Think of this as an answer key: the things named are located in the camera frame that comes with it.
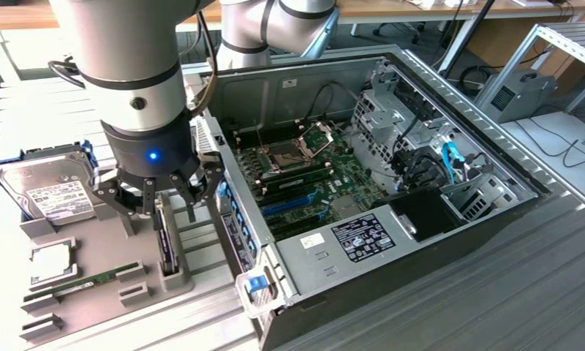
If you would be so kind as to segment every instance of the green circuit board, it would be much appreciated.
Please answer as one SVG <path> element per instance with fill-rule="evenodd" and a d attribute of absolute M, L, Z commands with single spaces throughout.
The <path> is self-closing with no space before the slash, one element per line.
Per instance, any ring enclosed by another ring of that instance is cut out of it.
<path fill-rule="evenodd" d="M 326 124 L 322 126 L 323 129 L 307 126 L 306 145 L 299 138 L 288 139 L 240 149 L 236 154 L 278 240 L 370 210 L 386 196 L 360 161 L 347 152 L 348 145 L 335 129 L 328 129 L 332 142 L 324 147 L 330 139 Z M 303 205 L 271 212 L 298 201 Z"/>

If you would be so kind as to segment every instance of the motherboard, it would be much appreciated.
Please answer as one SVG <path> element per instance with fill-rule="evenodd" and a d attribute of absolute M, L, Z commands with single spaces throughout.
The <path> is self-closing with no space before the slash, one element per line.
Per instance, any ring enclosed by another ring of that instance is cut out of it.
<path fill-rule="evenodd" d="M 343 130 L 318 121 L 298 126 L 300 136 L 243 148 L 236 160 L 276 240 L 340 221 L 386 196 L 347 144 Z"/>

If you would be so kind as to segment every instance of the metal workbench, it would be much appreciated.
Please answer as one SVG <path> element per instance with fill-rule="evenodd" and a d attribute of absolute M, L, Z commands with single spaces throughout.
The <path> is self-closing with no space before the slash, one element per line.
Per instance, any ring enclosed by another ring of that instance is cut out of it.
<path fill-rule="evenodd" d="M 23 139 L 35 132 L 46 139 L 86 137 L 102 161 L 112 162 L 86 92 L 59 79 L 2 86 L 0 149 L 56 144 Z M 535 165 L 534 172 L 543 168 Z M 585 205 L 554 179 L 547 186 L 555 191 L 547 202 L 480 250 L 282 349 L 585 350 Z M 131 341 L 127 350 L 258 350 L 208 211 L 198 208 L 190 223 L 178 199 L 174 208 L 195 290 L 39 350 L 108 350 L 118 340 Z M 26 251 L 24 234 L 14 229 L 18 212 L 0 195 L 0 265 L 6 252 Z M 7 296 L 3 301 L 0 328 L 23 313 Z M 0 329 L 0 350 L 23 345 L 8 332 Z"/>

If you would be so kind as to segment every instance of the warning label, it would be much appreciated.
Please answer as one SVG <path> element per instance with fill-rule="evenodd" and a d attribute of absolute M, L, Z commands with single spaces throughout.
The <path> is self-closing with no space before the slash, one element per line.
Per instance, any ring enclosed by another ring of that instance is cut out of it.
<path fill-rule="evenodd" d="M 334 227 L 332 231 L 354 262 L 360 262 L 395 246 L 375 214 Z"/>
<path fill-rule="evenodd" d="M 94 211 L 94 205 L 80 181 L 30 190 L 27 194 L 50 221 Z"/>

